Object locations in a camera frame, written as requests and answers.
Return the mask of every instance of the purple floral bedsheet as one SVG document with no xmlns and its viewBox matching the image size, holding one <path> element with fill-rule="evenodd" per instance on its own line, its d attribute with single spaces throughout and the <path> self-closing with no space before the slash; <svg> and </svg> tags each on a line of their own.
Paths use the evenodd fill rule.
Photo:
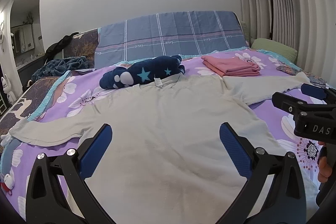
<svg viewBox="0 0 336 224">
<path fill-rule="evenodd" d="M 217 52 L 211 54 L 219 58 L 232 58 L 238 56 L 246 61 L 253 61 L 261 68 L 261 76 L 288 76 L 286 73 L 276 70 L 276 67 L 283 63 L 276 58 L 266 54 L 253 51 L 250 49 L 232 52 Z M 189 60 L 183 60 L 186 75 L 214 75 L 215 73 L 209 70 L 202 63 L 200 57 L 194 57 Z M 49 122 L 61 117 L 71 117 L 78 114 L 87 104 L 94 104 L 97 100 L 104 99 L 111 92 L 118 90 L 103 90 L 99 87 L 99 80 L 102 75 L 115 66 L 102 68 L 85 75 L 71 76 L 65 80 L 56 89 L 50 103 L 51 107 L 45 111 L 38 119 L 39 122 Z M 300 89 L 291 90 L 290 95 L 298 97 L 308 103 L 323 103 L 320 100 L 303 95 Z M 293 133 L 295 124 L 291 117 L 286 112 L 273 107 L 271 100 L 266 100 L 262 103 L 251 105 L 251 108 L 256 115 L 264 120 L 274 138 L 279 144 L 288 151 L 293 151 L 297 157 L 302 172 L 308 173 L 310 179 L 318 185 L 317 181 L 317 158 L 320 146 L 316 141 L 306 140 L 296 137 Z M 26 188 L 29 180 L 29 175 L 33 167 L 36 155 L 44 152 L 48 156 L 62 155 L 69 148 L 77 148 L 78 138 L 74 138 L 65 144 L 43 148 L 39 146 L 28 145 L 22 143 L 14 151 L 11 174 L 15 178 L 15 187 L 12 190 L 12 195 L 8 196 L 9 201 L 14 208 L 25 219 L 25 204 L 26 204 Z M 63 191 L 66 193 L 67 188 L 64 178 L 60 178 Z"/>
</svg>

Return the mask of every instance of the bed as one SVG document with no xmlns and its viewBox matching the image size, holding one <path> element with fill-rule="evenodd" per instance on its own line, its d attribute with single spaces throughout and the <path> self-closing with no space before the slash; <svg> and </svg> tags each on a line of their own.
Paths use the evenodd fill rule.
<svg viewBox="0 0 336 224">
<path fill-rule="evenodd" d="M 1 120 L 1 134 L 6 134 L 24 117 L 30 121 L 50 122 L 76 116 L 85 105 L 94 105 L 109 93 L 118 92 L 99 87 L 99 80 L 105 72 L 116 66 L 128 67 L 139 60 L 163 54 L 180 54 L 186 76 L 215 74 L 203 65 L 200 56 L 204 54 L 219 58 L 239 57 L 255 62 L 261 68 L 261 77 L 288 76 L 276 70 L 282 64 L 297 68 L 276 53 L 249 49 L 236 16 L 224 11 L 156 14 L 108 25 L 76 35 L 63 54 L 64 57 L 86 55 L 94 60 L 96 70 L 74 71 L 62 77 L 36 82 Z M 300 89 L 288 93 L 308 103 L 323 103 L 303 95 Z M 296 137 L 291 116 L 273 107 L 270 100 L 251 105 L 250 108 L 266 122 L 278 144 L 297 155 L 305 181 L 307 215 L 312 215 L 316 210 L 315 197 L 319 186 L 317 158 L 320 146 L 315 141 Z M 36 155 L 41 152 L 48 156 L 60 155 L 69 148 L 77 148 L 78 141 L 78 138 L 73 138 L 65 144 L 43 148 L 13 139 L 6 145 L 1 156 L 1 181 L 5 174 L 15 178 L 16 186 L 7 198 L 23 218 L 26 188 Z M 71 203 L 66 183 L 63 177 L 59 179 Z"/>
</svg>

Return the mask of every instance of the human hand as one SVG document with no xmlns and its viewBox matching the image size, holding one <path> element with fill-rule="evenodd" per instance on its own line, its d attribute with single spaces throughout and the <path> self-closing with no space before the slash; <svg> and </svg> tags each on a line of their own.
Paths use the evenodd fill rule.
<svg viewBox="0 0 336 224">
<path fill-rule="evenodd" d="M 319 145 L 326 145 L 325 142 L 318 142 Z M 328 165 L 327 157 L 320 158 L 319 161 L 319 174 L 318 181 L 319 182 L 327 182 L 328 178 L 331 176 L 333 169 Z"/>
</svg>

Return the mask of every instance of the dark blue blanket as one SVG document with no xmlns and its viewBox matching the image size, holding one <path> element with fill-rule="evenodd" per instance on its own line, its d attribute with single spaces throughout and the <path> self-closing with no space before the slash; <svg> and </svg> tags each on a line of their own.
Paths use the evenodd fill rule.
<svg viewBox="0 0 336 224">
<path fill-rule="evenodd" d="M 88 69 L 89 61 L 85 56 L 69 57 L 49 61 L 42 68 L 35 71 L 31 80 L 35 83 L 43 77 L 62 76 L 68 70 Z"/>
<path fill-rule="evenodd" d="M 136 84 L 148 84 L 154 82 L 155 78 L 164 79 L 181 72 L 184 74 L 185 68 L 181 61 L 179 55 L 163 55 L 137 62 L 128 69 L 116 67 L 103 75 L 99 85 L 105 90 L 121 89 Z"/>
</svg>

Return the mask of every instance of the light gray long-sleeve shirt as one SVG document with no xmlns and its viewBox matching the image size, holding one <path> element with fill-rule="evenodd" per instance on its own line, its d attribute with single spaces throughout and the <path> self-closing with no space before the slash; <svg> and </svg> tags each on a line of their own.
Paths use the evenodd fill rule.
<svg viewBox="0 0 336 224">
<path fill-rule="evenodd" d="M 112 142 L 86 183 L 118 224 L 215 223 L 246 181 L 221 143 L 219 127 L 229 122 L 254 147 L 284 155 L 248 105 L 309 80 L 304 73 L 223 79 L 180 74 L 162 83 L 110 93 L 74 117 L 47 123 L 22 120 L 10 134 L 40 146 L 73 137 L 81 137 L 81 143 L 107 123 Z M 252 213 L 262 206 L 268 187 Z"/>
</svg>

